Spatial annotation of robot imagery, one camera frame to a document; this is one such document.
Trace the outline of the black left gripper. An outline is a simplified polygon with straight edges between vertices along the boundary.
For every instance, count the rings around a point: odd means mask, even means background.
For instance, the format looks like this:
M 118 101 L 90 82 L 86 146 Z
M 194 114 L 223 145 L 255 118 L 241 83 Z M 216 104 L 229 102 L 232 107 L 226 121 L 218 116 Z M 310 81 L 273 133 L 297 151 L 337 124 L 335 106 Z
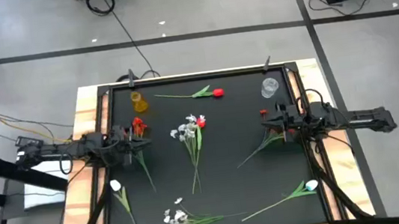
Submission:
M 132 129 L 124 128 L 120 125 L 115 125 L 111 129 L 108 158 L 112 165 L 130 167 L 133 163 L 134 155 L 152 144 L 150 139 L 133 138 L 132 134 Z

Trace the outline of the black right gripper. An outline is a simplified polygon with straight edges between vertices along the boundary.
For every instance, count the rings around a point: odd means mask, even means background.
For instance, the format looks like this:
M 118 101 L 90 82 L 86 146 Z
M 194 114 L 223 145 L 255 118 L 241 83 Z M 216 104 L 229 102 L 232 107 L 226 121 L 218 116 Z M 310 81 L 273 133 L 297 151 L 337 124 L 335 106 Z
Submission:
M 289 105 L 277 102 L 275 109 L 280 114 L 283 123 L 284 142 L 299 142 L 305 134 L 302 107 L 297 103 Z M 279 121 L 279 117 L 266 118 L 262 125 L 271 130 L 280 130 L 280 124 L 274 124 L 277 121 Z

